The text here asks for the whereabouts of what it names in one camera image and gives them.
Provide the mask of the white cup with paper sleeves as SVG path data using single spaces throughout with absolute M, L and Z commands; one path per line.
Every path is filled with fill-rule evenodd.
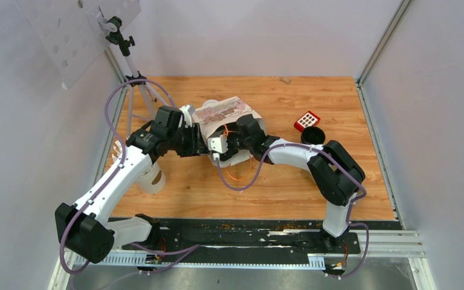
M 118 140 L 112 145 L 112 161 L 116 162 L 122 154 L 123 148 Z M 145 194 L 154 195 L 159 193 L 166 184 L 166 175 L 161 170 L 160 165 L 155 162 L 135 181 L 138 188 Z

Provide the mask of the white perforated panel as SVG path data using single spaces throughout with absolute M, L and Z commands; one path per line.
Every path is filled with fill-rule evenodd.
M 116 16 L 127 27 L 141 11 L 139 1 L 16 1 L 69 89 L 110 45 Z

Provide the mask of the black cup stack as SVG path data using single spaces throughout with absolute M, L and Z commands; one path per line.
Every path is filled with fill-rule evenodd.
M 300 141 L 302 144 L 319 145 L 326 140 L 326 134 L 316 126 L 309 126 L 302 130 Z

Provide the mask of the grey tripod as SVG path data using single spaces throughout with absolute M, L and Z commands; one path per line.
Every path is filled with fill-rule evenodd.
M 132 132 L 132 119 L 133 119 L 133 108 L 134 108 L 134 93 L 135 88 L 138 88 L 147 108 L 152 117 L 155 116 L 154 104 L 157 101 L 160 101 L 162 105 L 175 105 L 175 102 L 169 95 L 169 93 L 158 85 L 159 89 L 165 93 L 168 100 L 160 96 L 156 89 L 151 86 L 151 83 L 147 82 L 147 77 L 142 75 L 137 69 L 133 58 L 131 57 L 130 47 L 135 46 L 135 41 L 132 36 L 129 36 L 126 39 L 122 32 L 121 27 L 123 25 L 122 20 L 118 16 L 113 16 L 109 20 L 104 22 L 105 28 L 108 29 L 105 39 L 111 44 L 119 47 L 122 56 L 125 58 L 125 61 L 131 72 L 130 76 L 125 76 L 127 81 L 136 80 L 137 82 L 131 83 L 129 86 L 129 99 L 127 101 L 127 121 L 126 121 L 126 133 L 127 136 Z

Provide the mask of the red box with white grid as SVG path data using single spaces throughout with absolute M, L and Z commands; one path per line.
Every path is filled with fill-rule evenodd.
M 321 118 L 317 114 L 307 111 L 295 121 L 294 128 L 299 132 L 303 132 L 307 127 L 316 126 L 320 120 Z

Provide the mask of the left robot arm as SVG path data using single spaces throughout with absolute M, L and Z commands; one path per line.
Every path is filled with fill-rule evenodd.
M 61 203 L 56 208 L 54 217 L 62 249 L 99 263 L 114 248 L 133 242 L 147 250 L 160 244 L 158 220 L 145 214 L 114 222 L 109 217 L 131 185 L 168 151 L 181 157 L 206 153 L 199 125 L 193 124 L 194 111 L 192 105 L 179 109 L 160 107 L 154 120 L 127 139 L 122 155 L 92 189 L 73 205 Z

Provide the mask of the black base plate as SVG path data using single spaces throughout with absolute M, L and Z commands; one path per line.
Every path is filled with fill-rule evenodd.
M 140 245 L 168 252 L 197 245 L 187 263 L 302 265 L 308 254 L 342 259 L 361 252 L 356 233 L 329 242 L 316 220 L 165 218 L 159 224 L 154 237 Z

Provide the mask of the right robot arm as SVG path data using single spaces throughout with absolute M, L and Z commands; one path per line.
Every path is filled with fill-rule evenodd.
M 223 126 L 219 137 L 219 141 L 208 141 L 209 145 L 225 146 L 224 152 L 213 151 L 217 167 L 244 151 L 261 166 L 285 165 L 309 172 L 326 200 L 322 247 L 333 253 L 344 246 L 353 204 L 367 191 L 363 186 L 366 174 L 341 143 L 332 140 L 326 144 L 301 144 L 267 135 L 251 114 Z

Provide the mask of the paper bag with orange handles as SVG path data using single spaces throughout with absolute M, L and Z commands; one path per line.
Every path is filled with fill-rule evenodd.
M 200 125 L 204 143 L 207 146 L 207 139 L 211 136 L 224 134 L 227 137 L 229 133 L 239 133 L 236 121 L 244 115 L 252 115 L 259 123 L 260 128 L 266 132 L 266 123 L 263 118 L 237 96 L 222 101 L 207 100 L 202 107 L 195 110 L 193 122 Z M 210 151 L 209 158 L 214 166 L 216 165 L 216 156 L 220 158 L 219 153 Z M 219 162 L 220 168 L 223 171 L 227 167 L 236 164 L 239 163 Z

